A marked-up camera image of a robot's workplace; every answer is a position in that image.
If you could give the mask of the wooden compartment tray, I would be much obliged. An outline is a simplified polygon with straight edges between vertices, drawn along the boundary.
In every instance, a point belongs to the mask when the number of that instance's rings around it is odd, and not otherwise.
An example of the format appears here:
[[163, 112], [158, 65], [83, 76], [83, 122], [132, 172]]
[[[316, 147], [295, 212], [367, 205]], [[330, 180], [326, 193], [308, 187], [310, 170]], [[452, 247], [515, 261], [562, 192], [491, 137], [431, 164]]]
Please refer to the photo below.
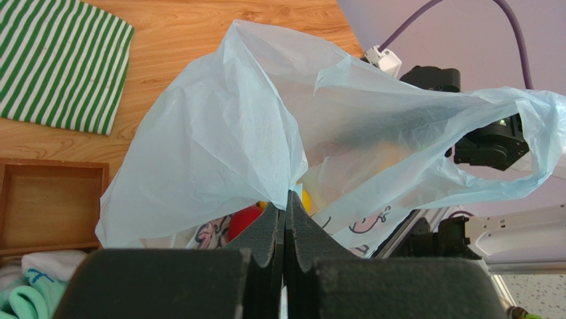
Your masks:
[[107, 163], [1, 159], [1, 263], [35, 252], [100, 248]]

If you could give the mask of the yellow lemon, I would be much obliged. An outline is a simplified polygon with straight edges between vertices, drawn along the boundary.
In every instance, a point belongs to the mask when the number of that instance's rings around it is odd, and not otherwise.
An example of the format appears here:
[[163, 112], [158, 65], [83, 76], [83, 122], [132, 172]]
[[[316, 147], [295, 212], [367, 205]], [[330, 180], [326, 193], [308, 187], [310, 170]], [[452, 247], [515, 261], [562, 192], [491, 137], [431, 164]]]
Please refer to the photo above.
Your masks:
[[302, 205], [308, 216], [312, 216], [314, 213], [312, 212], [312, 200], [310, 194], [304, 188], [303, 183], [297, 183], [294, 188], [294, 191], [298, 192], [299, 198], [301, 199]]

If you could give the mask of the teal white socks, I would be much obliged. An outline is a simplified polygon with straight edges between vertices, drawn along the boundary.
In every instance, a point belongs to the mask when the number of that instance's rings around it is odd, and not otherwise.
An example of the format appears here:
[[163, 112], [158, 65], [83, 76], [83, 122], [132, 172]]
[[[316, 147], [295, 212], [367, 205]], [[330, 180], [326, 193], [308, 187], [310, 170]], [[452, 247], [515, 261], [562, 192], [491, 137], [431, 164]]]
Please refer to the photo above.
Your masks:
[[1, 267], [2, 318], [52, 318], [83, 251], [30, 253]]

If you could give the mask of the red apple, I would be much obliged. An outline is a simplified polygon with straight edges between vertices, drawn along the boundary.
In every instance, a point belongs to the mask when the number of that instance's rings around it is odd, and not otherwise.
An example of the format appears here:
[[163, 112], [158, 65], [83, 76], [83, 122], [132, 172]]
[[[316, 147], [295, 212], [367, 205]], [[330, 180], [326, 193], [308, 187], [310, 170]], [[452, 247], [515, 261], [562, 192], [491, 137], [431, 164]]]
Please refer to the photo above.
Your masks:
[[251, 225], [263, 212], [259, 206], [253, 205], [237, 211], [229, 223], [227, 239], [232, 241], [240, 235], [249, 225]]

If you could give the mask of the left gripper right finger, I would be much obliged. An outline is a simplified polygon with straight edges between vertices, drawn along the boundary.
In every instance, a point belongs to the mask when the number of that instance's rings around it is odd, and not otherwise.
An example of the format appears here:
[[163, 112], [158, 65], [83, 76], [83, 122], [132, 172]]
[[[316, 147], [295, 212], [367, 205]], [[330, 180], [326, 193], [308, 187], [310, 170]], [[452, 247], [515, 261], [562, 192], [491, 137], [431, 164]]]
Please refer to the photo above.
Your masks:
[[355, 256], [305, 212], [294, 191], [285, 210], [284, 281], [290, 318], [505, 318], [469, 247], [466, 217], [430, 231], [419, 219], [384, 258]]

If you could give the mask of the green striped cloth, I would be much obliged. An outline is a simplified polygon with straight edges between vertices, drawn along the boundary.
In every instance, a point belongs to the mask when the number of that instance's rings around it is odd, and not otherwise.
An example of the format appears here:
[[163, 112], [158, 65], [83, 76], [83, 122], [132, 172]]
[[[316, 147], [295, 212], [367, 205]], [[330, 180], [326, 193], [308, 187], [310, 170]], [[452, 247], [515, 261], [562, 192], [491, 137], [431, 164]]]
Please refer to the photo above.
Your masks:
[[2, 1], [1, 117], [109, 135], [133, 36], [83, 1]]

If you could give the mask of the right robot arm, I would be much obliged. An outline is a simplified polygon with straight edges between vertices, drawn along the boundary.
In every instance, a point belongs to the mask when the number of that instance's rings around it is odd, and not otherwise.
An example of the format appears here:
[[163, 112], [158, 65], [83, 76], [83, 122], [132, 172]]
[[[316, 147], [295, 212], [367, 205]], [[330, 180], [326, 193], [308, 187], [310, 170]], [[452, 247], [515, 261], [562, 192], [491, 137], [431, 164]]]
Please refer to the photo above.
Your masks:
[[[532, 171], [517, 116], [466, 135], [447, 156], [486, 179]], [[412, 212], [377, 256], [470, 259], [493, 274], [564, 274], [565, 157], [524, 199]]]

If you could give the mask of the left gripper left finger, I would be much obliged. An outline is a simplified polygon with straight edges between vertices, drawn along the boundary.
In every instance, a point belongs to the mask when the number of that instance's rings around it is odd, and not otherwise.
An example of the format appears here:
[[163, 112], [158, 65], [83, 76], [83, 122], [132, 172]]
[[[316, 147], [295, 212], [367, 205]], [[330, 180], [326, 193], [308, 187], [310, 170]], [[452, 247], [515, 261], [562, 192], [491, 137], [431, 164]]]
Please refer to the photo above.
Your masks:
[[277, 318], [281, 210], [221, 249], [104, 249], [72, 277], [56, 318]]

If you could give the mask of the fruit pile on floor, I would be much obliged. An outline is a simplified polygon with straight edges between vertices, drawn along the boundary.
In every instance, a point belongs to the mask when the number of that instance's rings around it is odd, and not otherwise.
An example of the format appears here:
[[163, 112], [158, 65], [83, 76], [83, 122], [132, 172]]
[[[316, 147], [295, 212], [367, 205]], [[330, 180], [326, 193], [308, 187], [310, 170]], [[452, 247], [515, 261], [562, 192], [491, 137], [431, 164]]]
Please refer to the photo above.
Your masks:
[[506, 315], [509, 319], [545, 319], [540, 315], [529, 313], [526, 309], [519, 306], [509, 306], [506, 309]]

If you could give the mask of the light blue plastic bag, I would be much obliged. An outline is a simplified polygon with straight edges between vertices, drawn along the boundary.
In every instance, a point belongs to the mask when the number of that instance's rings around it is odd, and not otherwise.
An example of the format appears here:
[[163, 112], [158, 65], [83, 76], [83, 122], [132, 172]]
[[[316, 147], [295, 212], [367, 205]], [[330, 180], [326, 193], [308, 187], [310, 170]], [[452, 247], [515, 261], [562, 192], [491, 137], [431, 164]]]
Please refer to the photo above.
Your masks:
[[[519, 114], [532, 173], [476, 177], [445, 157], [471, 131]], [[565, 147], [565, 97], [496, 88], [423, 90], [298, 31], [236, 20], [149, 109], [101, 198], [105, 248], [201, 245], [259, 201], [302, 184], [314, 221], [373, 252], [415, 209], [520, 199]]]

